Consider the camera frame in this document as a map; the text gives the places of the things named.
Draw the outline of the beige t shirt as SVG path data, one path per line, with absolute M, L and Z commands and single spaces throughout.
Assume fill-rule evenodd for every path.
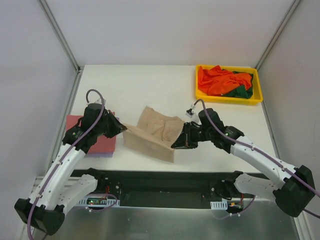
M 177 116 L 166 116 L 145 107 L 136 126 L 126 124 L 124 146 L 145 156 L 173 163 L 172 144 L 182 132 L 184 121 Z

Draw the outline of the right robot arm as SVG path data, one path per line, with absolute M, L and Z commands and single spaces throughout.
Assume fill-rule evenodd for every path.
M 231 199 L 241 193 L 254 195 L 275 202 L 284 213 L 296 218 L 315 196 L 320 195 L 308 167 L 296 167 L 269 156 L 243 132 L 225 126 L 212 108 L 201 110 L 198 118 L 200 123 L 184 123 L 171 148 L 195 149 L 200 142 L 212 142 L 216 148 L 244 160 L 265 176 L 253 177 L 235 171 L 216 186 L 216 194 L 221 198 Z

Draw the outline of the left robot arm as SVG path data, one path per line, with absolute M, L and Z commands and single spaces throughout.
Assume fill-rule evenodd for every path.
M 86 170 L 68 189 L 64 187 L 98 137 L 111 139 L 125 130 L 127 128 L 103 104 L 87 105 L 83 116 L 66 131 L 57 157 L 36 190 L 26 199 L 19 198 L 14 205 L 29 229 L 35 228 L 52 236 L 62 226 L 70 209 L 86 195 L 106 192 L 106 175 L 94 168 Z

